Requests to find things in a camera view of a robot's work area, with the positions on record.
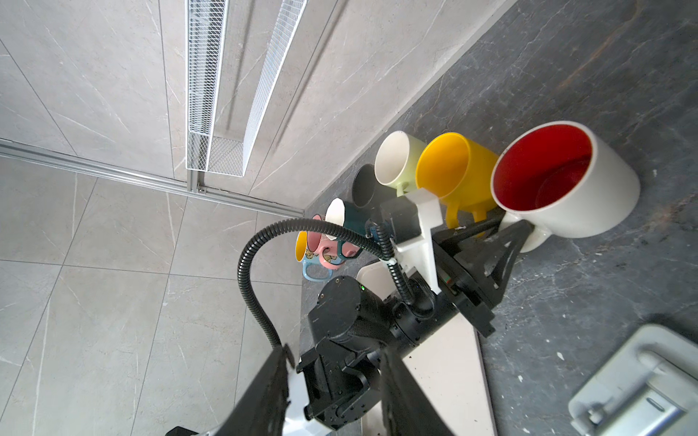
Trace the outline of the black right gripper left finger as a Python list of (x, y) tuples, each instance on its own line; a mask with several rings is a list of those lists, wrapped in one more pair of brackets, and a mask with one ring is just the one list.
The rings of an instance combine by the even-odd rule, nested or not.
[(216, 435), (282, 435), (289, 401), (287, 345), (275, 346)]

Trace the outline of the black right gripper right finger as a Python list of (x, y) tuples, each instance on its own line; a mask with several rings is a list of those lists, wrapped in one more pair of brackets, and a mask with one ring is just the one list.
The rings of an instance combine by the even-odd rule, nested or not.
[(391, 348), (381, 350), (380, 392), (388, 435), (453, 435)]

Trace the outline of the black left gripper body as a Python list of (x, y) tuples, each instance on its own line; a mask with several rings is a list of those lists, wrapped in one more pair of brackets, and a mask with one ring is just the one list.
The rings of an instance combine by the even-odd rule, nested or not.
[(434, 234), (437, 289), (413, 275), (416, 308), (399, 292), (381, 298), (350, 276), (326, 284), (309, 314), (314, 347), (297, 367), (309, 397), (305, 418), (331, 431), (362, 418), (379, 402), (381, 350), (405, 357), (456, 314), (479, 334), (493, 334), (494, 307), (534, 230), (525, 220), (505, 229), (500, 223), (492, 218)]

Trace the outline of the pink ghost pattern mug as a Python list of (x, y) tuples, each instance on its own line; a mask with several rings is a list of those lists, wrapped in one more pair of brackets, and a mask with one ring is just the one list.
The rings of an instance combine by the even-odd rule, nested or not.
[(352, 243), (314, 232), (308, 233), (307, 244), (311, 252), (321, 258), (321, 265), (331, 270), (338, 269), (344, 261), (356, 258), (362, 252)]

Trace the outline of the dark green mug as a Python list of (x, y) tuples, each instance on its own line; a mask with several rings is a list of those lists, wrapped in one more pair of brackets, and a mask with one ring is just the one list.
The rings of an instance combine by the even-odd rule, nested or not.
[[(361, 210), (354, 203), (340, 198), (334, 199), (325, 211), (325, 221), (327, 223), (339, 225), (354, 233), (361, 234), (361, 236), (366, 235), (365, 227), (368, 220), (368, 212)], [(361, 247), (349, 243), (343, 237), (337, 239), (335, 236), (329, 235), (327, 238), (331, 243), (323, 249), (323, 255), (341, 257), (342, 259), (354, 259), (363, 252)]]

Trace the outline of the black mug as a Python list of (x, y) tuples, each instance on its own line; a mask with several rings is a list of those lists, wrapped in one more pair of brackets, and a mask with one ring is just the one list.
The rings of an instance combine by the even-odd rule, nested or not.
[(351, 196), (357, 208), (373, 210), (382, 203), (396, 198), (396, 189), (379, 183), (374, 165), (368, 163), (363, 165), (354, 177)]

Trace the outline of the light green mug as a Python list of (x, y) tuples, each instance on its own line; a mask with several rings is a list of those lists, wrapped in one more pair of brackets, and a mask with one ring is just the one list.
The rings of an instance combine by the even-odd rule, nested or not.
[(374, 160), (374, 176), (381, 185), (402, 196), (417, 189), (416, 167), (427, 144), (403, 131), (394, 131), (381, 144)]

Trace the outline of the white mug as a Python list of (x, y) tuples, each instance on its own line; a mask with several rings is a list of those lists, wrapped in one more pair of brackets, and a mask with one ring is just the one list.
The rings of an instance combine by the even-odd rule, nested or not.
[(636, 207), (636, 171), (589, 127), (555, 121), (534, 127), (500, 155), (491, 193), (505, 210), (506, 229), (526, 221), (532, 252), (553, 236), (580, 239), (605, 233)]

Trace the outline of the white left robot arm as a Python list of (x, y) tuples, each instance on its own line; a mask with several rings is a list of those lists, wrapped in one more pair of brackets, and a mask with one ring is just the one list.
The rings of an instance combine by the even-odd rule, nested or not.
[[(514, 261), (534, 227), (498, 219), (454, 230), (423, 229), (415, 213), (390, 213), (362, 233), (311, 218), (273, 223), (245, 246), (237, 279), (272, 352), (215, 435), (327, 435), (380, 406), (394, 435), (444, 431), (444, 421), (409, 374), (404, 359), (456, 316), (493, 332)], [(394, 290), (382, 298), (350, 276), (321, 290), (309, 314), (314, 347), (298, 363), (254, 293), (256, 254), (277, 236), (332, 235), (375, 255)]]

